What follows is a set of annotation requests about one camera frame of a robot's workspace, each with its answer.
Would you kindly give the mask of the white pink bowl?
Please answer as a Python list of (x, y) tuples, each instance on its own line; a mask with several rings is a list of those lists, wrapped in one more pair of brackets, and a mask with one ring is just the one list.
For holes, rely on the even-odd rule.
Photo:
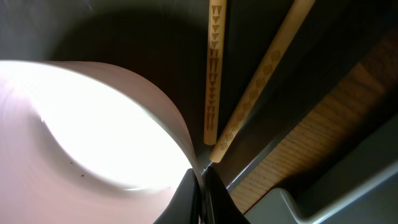
[(192, 140), (172, 100), (99, 62), (1, 62), (1, 222), (154, 223)]

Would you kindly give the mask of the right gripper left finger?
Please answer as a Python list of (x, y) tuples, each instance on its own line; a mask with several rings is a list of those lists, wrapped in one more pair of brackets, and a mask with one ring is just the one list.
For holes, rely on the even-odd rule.
[(193, 169), (188, 169), (167, 208), (154, 224), (199, 224), (201, 195)]

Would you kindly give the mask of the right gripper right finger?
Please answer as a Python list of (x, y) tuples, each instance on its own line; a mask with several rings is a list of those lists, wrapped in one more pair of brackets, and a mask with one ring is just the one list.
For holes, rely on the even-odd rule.
[(209, 224), (250, 224), (230, 197), (217, 172), (207, 168), (205, 183), (205, 223)]

